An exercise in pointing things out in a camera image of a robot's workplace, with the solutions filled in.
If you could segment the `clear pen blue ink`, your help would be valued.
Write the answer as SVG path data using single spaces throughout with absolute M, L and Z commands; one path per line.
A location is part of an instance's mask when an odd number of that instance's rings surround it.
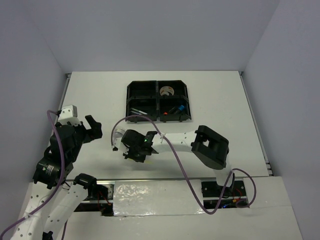
M 146 113 L 144 111 L 141 111 L 141 110 L 138 110 L 138 109 L 135 109 L 135 108 L 131 108 L 130 111 L 133 112 L 133 113 L 136 113 L 138 115 L 147 115 L 148 114 L 148 113 Z

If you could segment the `large brown-core tape roll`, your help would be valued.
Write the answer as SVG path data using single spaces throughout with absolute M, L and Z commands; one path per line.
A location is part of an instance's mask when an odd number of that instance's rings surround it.
M 159 89 L 159 94 L 161 96 L 173 96 L 175 94 L 175 90 L 171 86 L 163 86 Z

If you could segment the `pink cap black highlighter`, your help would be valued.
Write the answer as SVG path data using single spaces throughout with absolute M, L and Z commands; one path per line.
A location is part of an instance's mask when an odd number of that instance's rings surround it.
M 173 113 L 176 111 L 176 109 L 177 109 L 176 106 L 173 107 L 172 109 L 170 109 L 170 110 L 168 111 L 168 114 L 173 114 Z

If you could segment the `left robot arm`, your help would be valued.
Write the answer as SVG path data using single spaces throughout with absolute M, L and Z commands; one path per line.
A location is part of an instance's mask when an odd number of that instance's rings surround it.
M 77 118 L 62 118 L 52 124 L 53 134 L 43 158 L 37 163 L 31 193 L 23 217 L 14 223 L 13 240 L 54 240 L 77 206 L 97 196 L 97 179 L 81 173 L 75 177 L 66 196 L 54 207 L 68 174 L 73 169 L 83 144 L 103 136 L 102 125 L 91 115 L 85 116 L 86 129 Z

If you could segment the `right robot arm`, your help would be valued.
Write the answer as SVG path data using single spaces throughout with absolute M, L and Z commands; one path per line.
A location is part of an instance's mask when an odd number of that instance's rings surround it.
M 138 163 L 143 163 L 147 156 L 171 150 L 193 153 L 206 167 L 214 171 L 217 190 L 221 195 L 228 196 L 235 189 L 234 177 L 229 176 L 229 140 L 205 125 L 200 125 L 197 130 L 190 132 L 148 131 L 145 135 L 128 129 L 123 136 L 113 141 L 126 159 Z

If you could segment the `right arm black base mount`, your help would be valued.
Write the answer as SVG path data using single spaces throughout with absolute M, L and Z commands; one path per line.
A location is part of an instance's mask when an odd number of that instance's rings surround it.
M 202 181 L 201 192 L 204 198 L 218 198 L 223 187 L 219 186 L 216 181 Z M 231 187 L 226 187 L 223 193 L 223 198 L 229 197 L 245 197 L 246 189 L 242 180 L 235 180 Z

